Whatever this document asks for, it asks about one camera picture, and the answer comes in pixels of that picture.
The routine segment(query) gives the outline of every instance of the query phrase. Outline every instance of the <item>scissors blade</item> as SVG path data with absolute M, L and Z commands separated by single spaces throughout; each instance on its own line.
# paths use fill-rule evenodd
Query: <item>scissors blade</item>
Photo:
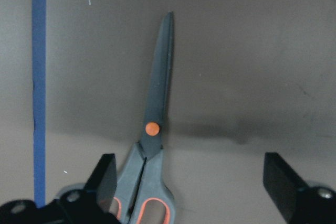
M 147 159 L 152 158 L 161 149 L 161 135 L 173 56 L 173 29 L 173 13 L 168 13 L 162 20 L 156 41 L 144 127 L 139 141 L 143 155 Z

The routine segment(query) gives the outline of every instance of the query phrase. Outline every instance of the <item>horizontal blue tape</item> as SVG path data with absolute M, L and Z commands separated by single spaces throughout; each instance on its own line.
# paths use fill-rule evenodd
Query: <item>horizontal blue tape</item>
M 32 0 L 34 201 L 45 205 L 46 0 Z

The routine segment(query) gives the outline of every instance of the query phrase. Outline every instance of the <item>orange circle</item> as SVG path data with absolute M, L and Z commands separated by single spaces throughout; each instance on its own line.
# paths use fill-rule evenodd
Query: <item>orange circle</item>
M 156 136 L 160 131 L 160 126 L 155 122 L 149 122 L 146 124 L 145 130 L 149 136 Z

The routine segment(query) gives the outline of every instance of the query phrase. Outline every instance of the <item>scissors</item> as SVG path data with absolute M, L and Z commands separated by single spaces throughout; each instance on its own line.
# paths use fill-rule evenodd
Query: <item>scissors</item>
M 173 29 L 173 13 L 168 13 L 162 20 L 156 41 L 142 135 L 133 145 L 114 195 L 119 205 L 117 218 L 122 224 L 139 224 L 151 200 L 165 206 L 163 223 L 174 223 L 174 197 L 161 176 L 162 130 L 173 56 Z

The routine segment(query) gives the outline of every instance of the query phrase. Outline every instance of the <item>silver screw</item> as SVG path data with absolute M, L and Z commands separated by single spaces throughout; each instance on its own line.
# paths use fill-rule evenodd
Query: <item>silver screw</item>
M 11 213 L 16 215 L 23 212 L 26 209 L 26 205 L 23 202 L 18 202 L 12 209 Z
M 331 199 L 332 198 L 332 191 L 325 189 L 325 188 L 320 188 L 318 189 L 317 193 L 324 199 Z
M 72 191 L 68 197 L 67 197 L 67 201 L 69 202 L 75 202 L 79 199 L 80 197 L 80 194 L 79 194 L 79 191 Z

